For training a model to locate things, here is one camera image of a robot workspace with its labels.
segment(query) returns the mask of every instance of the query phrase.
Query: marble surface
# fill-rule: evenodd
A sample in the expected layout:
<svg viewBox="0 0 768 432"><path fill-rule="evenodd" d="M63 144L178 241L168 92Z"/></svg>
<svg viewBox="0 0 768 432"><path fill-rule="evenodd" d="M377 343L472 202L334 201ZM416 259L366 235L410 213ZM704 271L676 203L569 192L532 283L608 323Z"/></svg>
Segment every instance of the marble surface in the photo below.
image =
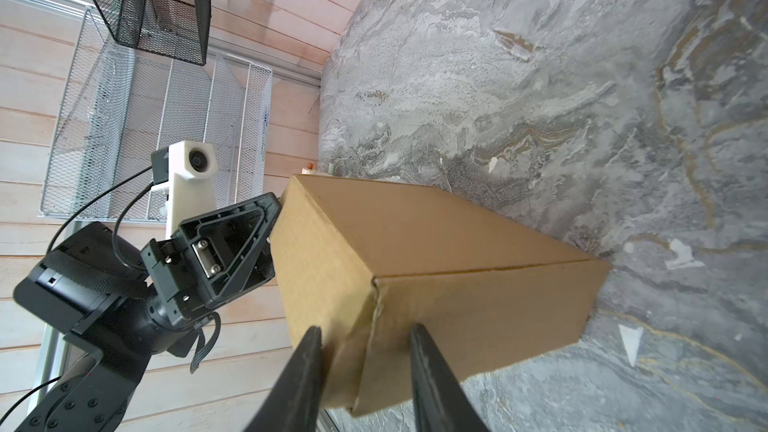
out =
<svg viewBox="0 0 768 432"><path fill-rule="evenodd" d="M768 0L364 0L320 168L614 264L581 341L465 382L492 430L768 430L767 63ZM333 417L413 430L410 404Z"/></svg>

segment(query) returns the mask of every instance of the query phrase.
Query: box flap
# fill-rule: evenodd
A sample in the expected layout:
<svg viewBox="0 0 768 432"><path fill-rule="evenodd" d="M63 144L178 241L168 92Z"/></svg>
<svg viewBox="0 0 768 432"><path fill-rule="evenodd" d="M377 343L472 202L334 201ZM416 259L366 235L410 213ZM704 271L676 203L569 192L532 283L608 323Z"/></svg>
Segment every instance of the box flap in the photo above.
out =
<svg viewBox="0 0 768 432"><path fill-rule="evenodd" d="M377 277L591 259L436 187L325 176L295 178Z"/></svg>
<svg viewBox="0 0 768 432"><path fill-rule="evenodd" d="M512 271L378 278L352 415L411 398L410 330L424 324L464 380L576 342L610 269L601 260Z"/></svg>
<svg viewBox="0 0 768 432"><path fill-rule="evenodd" d="M321 327L323 403L349 407L370 336L371 273L295 176L281 201L270 242L291 342Z"/></svg>

